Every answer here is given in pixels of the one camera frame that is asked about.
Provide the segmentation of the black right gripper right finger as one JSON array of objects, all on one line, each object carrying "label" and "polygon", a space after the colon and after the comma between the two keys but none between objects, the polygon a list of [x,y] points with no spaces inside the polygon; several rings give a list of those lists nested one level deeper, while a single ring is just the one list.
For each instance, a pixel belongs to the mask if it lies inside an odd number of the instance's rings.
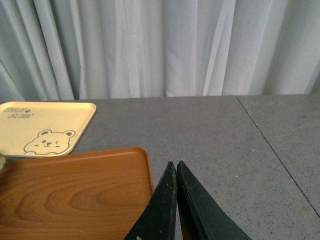
[{"label": "black right gripper right finger", "polygon": [[184,240],[249,240],[187,165],[177,165],[177,205]]}]

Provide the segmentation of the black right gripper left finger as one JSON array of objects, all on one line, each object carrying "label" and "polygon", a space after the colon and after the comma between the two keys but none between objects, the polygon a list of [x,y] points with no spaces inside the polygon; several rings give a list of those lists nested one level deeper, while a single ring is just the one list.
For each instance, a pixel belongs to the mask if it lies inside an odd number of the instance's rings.
[{"label": "black right gripper left finger", "polygon": [[145,210],[125,236],[126,240],[173,240],[177,211],[177,172],[168,162]]}]

